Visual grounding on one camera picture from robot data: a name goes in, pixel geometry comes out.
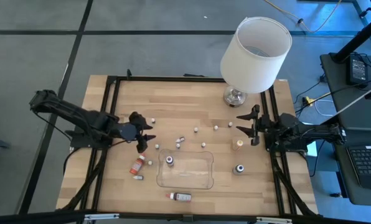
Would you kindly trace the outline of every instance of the concrete floor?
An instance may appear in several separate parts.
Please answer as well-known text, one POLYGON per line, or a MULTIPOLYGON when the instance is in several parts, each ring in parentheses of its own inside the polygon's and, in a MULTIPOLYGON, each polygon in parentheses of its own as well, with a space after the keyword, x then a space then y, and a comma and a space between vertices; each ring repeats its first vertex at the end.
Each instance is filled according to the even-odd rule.
MULTIPOLYGON (((330 3, 297 0, 273 2, 303 17, 309 27, 319 26, 334 7, 330 3)), ((30 0, 23 4, 0 0, 0 29, 78 29, 86 3, 87 0, 30 0)), ((294 20, 263 0, 94 0, 86 30, 234 30, 246 16, 270 17, 289 30, 300 30, 294 20)), ((361 28, 363 25, 353 5, 342 3, 322 30, 361 28)), ((84 36, 65 100, 78 105, 82 102, 89 75, 125 75, 128 68, 134 75, 142 76, 193 73, 220 77, 220 59, 230 38, 228 35, 84 36)), ((0 35, 0 139, 12 144, 10 149, 0 149, 0 215, 15 212, 45 128, 45 123, 29 111, 28 102, 36 90, 58 89, 74 40, 72 35, 0 35)), ((336 52, 349 40, 294 36, 278 78, 289 80, 295 97, 322 75, 320 54, 336 52)), ((358 52, 371 55, 371 41, 364 43, 358 52)), ((315 98, 326 92, 328 87, 320 84, 307 95, 315 98)), ((322 110, 334 112, 331 104, 323 105, 322 110)), ((302 121, 310 123, 325 119, 314 108, 307 108, 301 115, 302 121)), ((57 121, 57 126, 73 128, 62 120, 57 121)), ((55 131, 30 212, 55 208, 67 154, 67 139, 55 131)), ((318 172, 312 184, 319 212, 325 217, 371 222, 371 207, 328 196, 339 191, 334 174, 318 172)))

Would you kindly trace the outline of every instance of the transparent plastic tray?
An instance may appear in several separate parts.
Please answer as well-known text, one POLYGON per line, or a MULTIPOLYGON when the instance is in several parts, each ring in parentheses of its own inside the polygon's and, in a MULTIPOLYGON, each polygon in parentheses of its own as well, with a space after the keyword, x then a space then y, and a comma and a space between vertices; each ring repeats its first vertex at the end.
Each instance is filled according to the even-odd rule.
POLYGON ((164 149, 159 153, 156 182, 161 187, 210 189, 213 187, 214 159, 210 152, 185 152, 164 149), (173 157, 169 166, 166 157, 173 157))

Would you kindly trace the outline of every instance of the white lampshade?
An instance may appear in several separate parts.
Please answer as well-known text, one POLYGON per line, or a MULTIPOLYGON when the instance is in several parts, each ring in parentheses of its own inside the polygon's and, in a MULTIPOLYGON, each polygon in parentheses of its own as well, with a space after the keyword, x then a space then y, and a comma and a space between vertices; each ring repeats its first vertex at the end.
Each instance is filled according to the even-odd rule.
POLYGON ((274 83, 291 45, 291 34, 279 22, 265 17, 246 18, 222 58, 220 71, 238 91, 263 92, 274 83))

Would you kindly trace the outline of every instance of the wooden tabletop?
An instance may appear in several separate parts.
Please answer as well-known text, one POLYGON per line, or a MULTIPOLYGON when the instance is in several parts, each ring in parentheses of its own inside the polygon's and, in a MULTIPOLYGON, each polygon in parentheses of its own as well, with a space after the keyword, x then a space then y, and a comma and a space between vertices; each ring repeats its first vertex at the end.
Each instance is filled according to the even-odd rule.
MULTIPOLYGON (((82 107, 99 110, 104 94, 107 76, 92 75, 82 107)), ((231 108, 223 102, 226 83, 202 82, 142 82, 122 81, 116 106, 116 115, 121 122, 137 111, 149 123, 156 119, 152 130, 145 131, 157 137, 148 142, 146 159, 152 166, 144 165, 139 174, 144 180, 134 180, 129 170, 138 158, 136 142, 123 143, 108 152, 105 173, 101 187, 98 210, 104 212, 138 213, 193 213, 208 215, 277 215, 273 171, 270 155, 265 150, 261 136, 258 146, 251 146, 250 140, 237 125, 250 126, 251 122, 235 117, 250 112, 255 104, 261 104, 260 94, 249 95, 239 108, 231 108), (157 184, 159 151, 176 150, 176 139, 184 136, 181 151, 209 151, 214 157, 214 184, 211 189, 171 189, 157 184), (241 139, 244 146, 238 151, 231 150, 232 142, 241 139), (237 164, 245 167, 243 175, 233 175, 237 164), (176 202, 165 197, 171 192, 192 194, 191 203, 176 202)), ((286 80, 275 81, 275 93, 279 113, 294 114, 291 93, 286 80)), ((269 113, 272 119, 271 103, 267 91, 269 113)), ((65 206, 76 194, 85 180, 91 149, 76 152, 68 161, 57 208, 65 206)), ((306 161, 296 153, 287 153, 289 171, 294 188, 309 208, 317 212, 314 194, 306 161)), ((92 198, 92 187, 89 198, 92 198)), ((289 212, 286 190, 283 188, 284 206, 289 212)))

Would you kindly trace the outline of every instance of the silver lamp base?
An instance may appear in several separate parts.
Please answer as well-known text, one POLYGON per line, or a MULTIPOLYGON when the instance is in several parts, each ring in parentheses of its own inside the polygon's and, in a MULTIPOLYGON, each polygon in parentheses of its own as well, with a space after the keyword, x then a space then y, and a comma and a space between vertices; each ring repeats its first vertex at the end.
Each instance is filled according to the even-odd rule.
POLYGON ((232 86, 229 86, 224 91, 223 99, 227 105, 231 107, 239 107, 247 99, 247 94, 236 90, 232 86))

